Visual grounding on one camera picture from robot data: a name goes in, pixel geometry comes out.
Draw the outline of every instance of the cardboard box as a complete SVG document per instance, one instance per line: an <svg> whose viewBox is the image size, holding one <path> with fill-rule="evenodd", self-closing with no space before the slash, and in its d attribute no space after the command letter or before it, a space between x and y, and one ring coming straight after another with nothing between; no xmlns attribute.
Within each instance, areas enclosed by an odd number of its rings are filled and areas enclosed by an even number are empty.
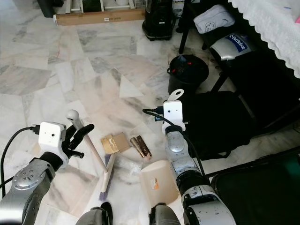
<svg viewBox="0 0 300 225"><path fill-rule="evenodd" d="M145 9L117 10L110 12L78 13L54 15L57 25L70 26L90 23L111 23L131 20L144 20Z"/></svg>
<svg viewBox="0 0 300 225"><path fill-rule="evenodd" d="M104 138L101 138L101 143L106 154L113 154L118 151L122 152L129 149L129 144L124 133L116 136L105 136Z"/></svg>

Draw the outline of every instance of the black cushion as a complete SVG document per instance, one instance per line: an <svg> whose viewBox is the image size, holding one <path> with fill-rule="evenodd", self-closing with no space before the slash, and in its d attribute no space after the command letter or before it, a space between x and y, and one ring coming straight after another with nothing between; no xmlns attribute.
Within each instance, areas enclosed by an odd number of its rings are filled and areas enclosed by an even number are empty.
<svg viewBox="0 0 300 225"><path fill-rule="evenodd" d="M252 118L239 97L230 91L185 96L181 101L184 121L189 122L188 136L201 160L217 158L217 153L248 144L253 136Z"/></svg>
<svg viewBox="0 0 300 225"><path fill-rule="evenodd" d="M237 225L299 224L299 186L283 165L219 174L212 183Z"/></svg>

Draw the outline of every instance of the black appliance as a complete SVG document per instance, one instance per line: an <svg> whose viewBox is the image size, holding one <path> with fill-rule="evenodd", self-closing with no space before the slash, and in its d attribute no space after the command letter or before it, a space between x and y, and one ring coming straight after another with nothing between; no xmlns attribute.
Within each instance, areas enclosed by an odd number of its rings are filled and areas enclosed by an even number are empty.
<svg viewBox="0 0 300 225"><path fill-rule="evenodd" d="M172 12L173 0L147 0L142 30L150 41L169 40L176 18Z"/></svg>

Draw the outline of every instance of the broom handle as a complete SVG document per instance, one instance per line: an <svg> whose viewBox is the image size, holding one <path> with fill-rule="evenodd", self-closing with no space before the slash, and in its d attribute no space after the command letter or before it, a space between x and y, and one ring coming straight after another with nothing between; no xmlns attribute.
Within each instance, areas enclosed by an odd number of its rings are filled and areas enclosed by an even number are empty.
<svg viewBox="0 0 300 225"><path fill-rule="evenodd" d="M76 130L80 130L81 128L83 128L83 123L81 122L80 118L79 118L79 113L76 110L69 110L67 113L67 119L69 121L72 122L73 126L75 127ZM105 166L105 164L103 163L101 157L99 156L93 142L91 141L89 135L85 135L84 136L84 140L87 143L87 145L90 147L90 149L92 150L92 152L94 153L94 155L96 156L98 162L100 163L100 166L103 170L104 173L107 173L108 170Z"/></svg>

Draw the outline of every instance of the black cable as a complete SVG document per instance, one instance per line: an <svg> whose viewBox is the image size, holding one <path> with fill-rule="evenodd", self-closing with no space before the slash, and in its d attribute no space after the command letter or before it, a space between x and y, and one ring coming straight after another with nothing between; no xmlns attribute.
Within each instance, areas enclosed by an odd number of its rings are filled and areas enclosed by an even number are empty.
<svg viewBox="0 0 300 225"><path fill-rule="evenodd" d="M14 140L14 138L19 134L21 133L22 131L24 130L33 130L35 127L25 127L25 128L22 128L20 130L18 130L17 132L15 132L15 134L10 138L10 140L8 141L7 145L5 146L5 149L3 151L3 154L2 154L2 157L1 157L1 164L0 164L0 170L1 170L1 186L2 186L2 198L4 198L5 196L5 181L4 181L4 158L5 158L5 155L8 151L8 148L11 144L11 142Z"/></svg>
<svg viewBox="0 0 300 225"><path fill-rule="evenodd" d="M298 130L296 130L296 128L295 128L295 123L292 124L292 129L293 129L294 131L296 131L298 134L300 134L300 132L299 132Z"/></svg>
<svg viewBox="0 0 300 225"><path fill-rule="evenodd" d="M12 181L14 177L9 178L8 180L4 181L4 185L6 185L8 182Z"/></svg>
<svg viewBox="0 0 300 225"><path fill-rule="evenodd" d="M145 114L148 114L148 115L151 115L151 116L154 116L154 117L158 117L160 119L162 119L163 121L167 122L168 124L170 124L174 129L176 129L179 133L182 134L182 136L184 137L184 139L187 141L187 144L191 147L191 149L193 150L193 152L195 153L196 155L196 158L197 158L197 161L198 161L198 164L199 164L199 167L200 167L200 171L202 173L202 176L207 180L207 182L209 183L209 179L205 176L205 172L204 172L204 168L202 166L202 163L201 163L201 160L200 160L200 157L198 155L198 152L196 151L196 148L195 146L193 145L193 143L191 142L191 140L182 132L181 129L179 129L175 124L173 124L171 121L169 121L168 119L166 119L165 117L161 116L161 115L158 115L156 113L152 113L154 112L155 110L152 110L152 109L143 109L142 112L145 113Z"/></svg>

